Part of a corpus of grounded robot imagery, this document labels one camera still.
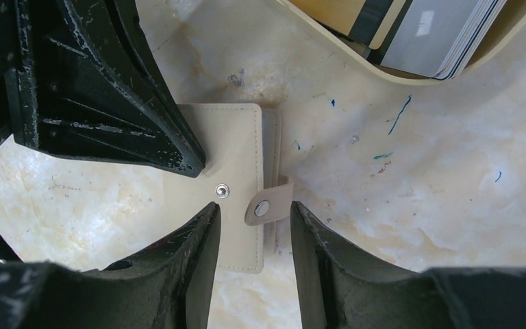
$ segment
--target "wallet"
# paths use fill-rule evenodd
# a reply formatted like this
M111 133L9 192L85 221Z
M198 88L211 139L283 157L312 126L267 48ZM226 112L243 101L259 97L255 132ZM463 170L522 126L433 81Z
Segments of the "wallet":
M182 104L207 156L197 178L164 173L164 205L175 230L209 202L221 207L217 267L259 273L275 252L275 222L289 217L293 184L279 181L281 117L256 104Z

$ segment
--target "leather wallet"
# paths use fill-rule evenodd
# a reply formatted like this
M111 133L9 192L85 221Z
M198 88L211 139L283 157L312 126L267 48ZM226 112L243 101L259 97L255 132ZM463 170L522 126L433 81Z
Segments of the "leather wallet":
M216 202L222 223L217 267L259 273L264 254L275 250L275 221L289 217L292 201L293 185L279 184L281 117L255 104L179 107L207 164L197 178L164 174L168 218L183 220Z

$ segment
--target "beige marble surface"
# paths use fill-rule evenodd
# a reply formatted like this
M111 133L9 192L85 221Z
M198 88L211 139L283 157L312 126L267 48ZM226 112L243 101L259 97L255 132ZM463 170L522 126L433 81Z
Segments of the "beige marble surface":
M295 198L341 235L416 271L526 265L526 28L479 70L415 88L352 69L263 0L138 7L178 102L282 112L281 172L297 183ZM391 155L374 159L382 154ZM8 141L0 232L24 260L104 267L168 233L161 175ZM210 327L301 327L290 251L283 221L261 274L218 271Z

